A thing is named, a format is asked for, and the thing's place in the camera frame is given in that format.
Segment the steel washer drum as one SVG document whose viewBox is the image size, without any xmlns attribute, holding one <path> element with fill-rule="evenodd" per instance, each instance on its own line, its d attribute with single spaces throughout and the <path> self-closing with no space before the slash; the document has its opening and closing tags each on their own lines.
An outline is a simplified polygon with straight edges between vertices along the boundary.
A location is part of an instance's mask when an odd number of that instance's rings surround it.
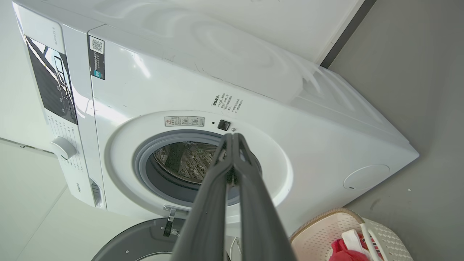
<svg viewBox="0 0 464 261">
<path fill-rule="evenodd" d="M 149 162 L 169 182 L 194 189 L 202 184 L 216 149 L 215 144 L 176 142 L 155 150 Z"/>
</svg>

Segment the black glossy display panel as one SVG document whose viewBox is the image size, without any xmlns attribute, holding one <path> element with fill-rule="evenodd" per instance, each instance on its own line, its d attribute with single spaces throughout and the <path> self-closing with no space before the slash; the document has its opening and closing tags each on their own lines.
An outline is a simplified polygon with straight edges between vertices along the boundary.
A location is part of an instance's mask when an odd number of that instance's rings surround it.
<svg viewBox="0 0 464 261">
<path fill-rule="evenodd" d="M 25 42 L 44 108 L 77 125 L 67 56 L 28 36 Z"/>
</svg>

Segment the printed text label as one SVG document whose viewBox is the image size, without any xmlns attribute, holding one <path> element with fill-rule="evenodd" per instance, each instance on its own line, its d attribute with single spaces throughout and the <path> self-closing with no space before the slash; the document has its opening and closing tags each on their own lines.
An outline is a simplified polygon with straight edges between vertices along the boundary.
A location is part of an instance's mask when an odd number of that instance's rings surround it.
<svg viewBox="0 0 464 261">
<path fill-rule="evenodd" d="M 211 107 L 218 114 L 237 117 L 244 100 L 233 94 L 217 94 L 214 96 Z"/>
</svg>

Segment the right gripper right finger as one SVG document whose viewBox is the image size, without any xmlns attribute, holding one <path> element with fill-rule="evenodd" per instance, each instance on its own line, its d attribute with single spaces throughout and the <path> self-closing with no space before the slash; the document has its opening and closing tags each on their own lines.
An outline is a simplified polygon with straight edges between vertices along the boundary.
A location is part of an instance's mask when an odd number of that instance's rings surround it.
<svg viewBox="0 0 464 261">
<path fill-rule="evenodd" d="M 242 261 L 297 261 L 245 137 L 233 135 L 233 170 L 239 186 Z"/>
</svg>

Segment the black QR code sticker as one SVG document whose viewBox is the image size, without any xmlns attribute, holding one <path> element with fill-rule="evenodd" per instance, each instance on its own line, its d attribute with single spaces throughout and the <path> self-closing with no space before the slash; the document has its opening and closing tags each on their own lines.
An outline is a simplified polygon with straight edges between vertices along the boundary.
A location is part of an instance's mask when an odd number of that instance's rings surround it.
<svg viewBox="0 0 464 261">
<path fill-rule="evenodd" d="M 99 38 L 87 35 L 88 64 L 91 76 L 105 80 L 105 42 Z"/>
</svg>

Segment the grey rubber door gasket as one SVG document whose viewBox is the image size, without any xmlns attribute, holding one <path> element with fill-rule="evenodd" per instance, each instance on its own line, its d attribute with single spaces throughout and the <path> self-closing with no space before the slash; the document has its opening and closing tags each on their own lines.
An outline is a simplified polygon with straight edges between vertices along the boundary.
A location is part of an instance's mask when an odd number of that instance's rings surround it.
<svg viewBox="0 0 464 261">
<path fill-rule="evenodd" d="M 185 207 L 191 207 L 199 186 L 188 188 L 169 182 L 154 170 L 150 155 L 157 149 L 176 142 L 192 141 L 219 145 L 222 135 L 197 129 L 179 129 L 163 132 L 142 143 L 135 153 L 134 168 L 139 180 L 156 196 Z"/>
</svg>

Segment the red cloth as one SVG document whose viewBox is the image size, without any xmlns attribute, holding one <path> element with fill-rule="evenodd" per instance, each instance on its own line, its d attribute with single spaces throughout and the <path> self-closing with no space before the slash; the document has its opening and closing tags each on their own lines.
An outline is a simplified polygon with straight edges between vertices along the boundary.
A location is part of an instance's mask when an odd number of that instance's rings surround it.
<svg viewBox="0 0 464 261">
<path fill-rule="evenodd" d="M 366 244 L 366 238 L 361 233 L 358 233 L 358 235 L 363 241 L 364 247 L 368 249 L 368 245 Z M 331 244 L 331 247 L 332 252 L 329 256 L 328 261 L 375 261 L 371 253 L 363 254 L 357 251 L 348 250 L 342 238 L 334 241 Z"/>
</svg>

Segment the white washing machine dial knob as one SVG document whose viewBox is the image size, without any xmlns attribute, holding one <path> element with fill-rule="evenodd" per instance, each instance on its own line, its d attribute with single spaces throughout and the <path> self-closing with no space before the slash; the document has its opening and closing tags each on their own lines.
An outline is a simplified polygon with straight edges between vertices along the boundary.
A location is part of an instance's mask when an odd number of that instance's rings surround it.
<svg viewBox="0 0 464 261">
<path fill-rule="evenodd" d="M 76 147 L 66 138 L 58 136 L 51 141 L 51 151 L 58 157 L 69 160 L 77 154 Z"/>
</svg>

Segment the black and white baseboard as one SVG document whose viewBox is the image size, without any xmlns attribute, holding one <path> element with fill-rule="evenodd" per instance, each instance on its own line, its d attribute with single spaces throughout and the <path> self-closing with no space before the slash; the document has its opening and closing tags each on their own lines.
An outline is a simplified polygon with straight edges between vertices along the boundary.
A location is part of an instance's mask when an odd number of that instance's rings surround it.
<svg viewBox="0 0 464 261">
<path fill-rule="evenodd" d="M 327 69 L 331 66 L 376 2 L 377 0 L 356 0 L 347 17 L 318 56 L 316 64 Z"/>
</svg>

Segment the white front-load washing machine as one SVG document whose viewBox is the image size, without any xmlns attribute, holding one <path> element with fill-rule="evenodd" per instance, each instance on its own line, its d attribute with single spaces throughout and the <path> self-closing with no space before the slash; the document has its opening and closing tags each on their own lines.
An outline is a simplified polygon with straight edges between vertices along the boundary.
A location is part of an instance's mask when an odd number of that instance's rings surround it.
<svg viewBox="0 0 464 261">
<path fill-rule="evenodd" d="M 242 134 L 287 234 L 368 191 L 343 186 L 354 171 L 387 165 L 392 176 L 419 157 L 339 74 L 175 3 L 12 4 L 27 50 L 25 36 L 67 56 L 78 124 L 42 111 L 49 143 L 61 136 L 76 147 L 58 160 L 71 195 L 91 207 L 145 221 L 167 218 L 164 205 L 191 209 L 153 194 L 134 168 L 142 143 L 179 129 Z M 90 74 L 87 35 L 105 42 L 105 80 Z M 237 117 L 211 107 L 222 93 L 244 100 Z M 166 127 L 171 116 L 204 117 L 204 126 Z"/>
</svg>

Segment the cream perforated laundry basket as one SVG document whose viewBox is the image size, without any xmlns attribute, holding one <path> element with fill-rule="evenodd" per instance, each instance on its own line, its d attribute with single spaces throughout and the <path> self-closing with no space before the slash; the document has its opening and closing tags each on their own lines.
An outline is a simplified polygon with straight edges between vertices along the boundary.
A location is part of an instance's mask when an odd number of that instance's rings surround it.
<svg viewBox="0 0 464 261">
<path fill-rule="evenodd" d="M 346 208 L 332 209 L 308 221 L 292 234 L 290 243 L 298 261 L 328 261 L 331 244 L 352 229 L 366 238 L 375 261 L 413 261 L 393 230 Z"/>
</svg>

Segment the white cloth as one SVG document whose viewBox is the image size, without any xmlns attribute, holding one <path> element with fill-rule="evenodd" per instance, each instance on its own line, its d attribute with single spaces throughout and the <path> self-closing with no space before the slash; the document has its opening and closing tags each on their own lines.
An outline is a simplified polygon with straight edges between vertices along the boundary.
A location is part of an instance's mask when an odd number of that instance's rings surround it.
<svg viewBox="0 0 464 261">
<path fill-rule="evenodd" d="M 370 254 L 368 249 L 364 247 L 363 240 L 358 235 L 358 232 L 354 229 L 348 230 L 341 235 L 348 250 L 357 251 L 363 254 Z"/>
</svg>

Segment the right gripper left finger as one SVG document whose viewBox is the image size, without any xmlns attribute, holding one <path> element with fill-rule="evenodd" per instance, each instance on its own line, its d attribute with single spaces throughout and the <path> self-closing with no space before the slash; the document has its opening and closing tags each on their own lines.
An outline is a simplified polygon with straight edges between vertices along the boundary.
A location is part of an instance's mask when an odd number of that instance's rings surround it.
<svg viewBox="0 0 464 261">
<path fill-rule="evenodd" d="M 222 137 L 170 261 L 223 261 L 232 134 Z"/>
</svg>

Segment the round white filter cover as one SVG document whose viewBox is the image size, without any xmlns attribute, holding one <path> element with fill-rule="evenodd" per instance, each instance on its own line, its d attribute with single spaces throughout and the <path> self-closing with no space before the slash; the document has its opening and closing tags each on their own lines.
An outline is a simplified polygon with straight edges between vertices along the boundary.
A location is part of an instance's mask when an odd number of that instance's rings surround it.
<svg viewBox="0 0 464 261">
<path fill-rule="evenodd" d="M 368 190 L 389 176 L 390 168 L 387 165 L 370 165 L 348 175 L 343 186 L 348 190 Z"/>
</svg>

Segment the metal door hinge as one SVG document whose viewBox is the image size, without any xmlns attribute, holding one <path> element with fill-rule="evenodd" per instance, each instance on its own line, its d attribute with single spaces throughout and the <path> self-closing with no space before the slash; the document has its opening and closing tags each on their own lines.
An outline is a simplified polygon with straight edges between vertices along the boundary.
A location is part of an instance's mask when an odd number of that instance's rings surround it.
<svg viewBox="0 0 464 261">
<path fill-rule="evenodd" d="M 167 222 L 163 229 L 163 236 L 169 237 L 171 228 L 179 229 L 180 236 L 180 229 L 183 227 L 185 219 L 187 218 L 188 214 L 190 213 L 190 209 L 178 206 L 171 206 L 171 205 L 164 205 L 164 211 L 169 212 L 169 216 L 167 217 Z"/>
</svg>

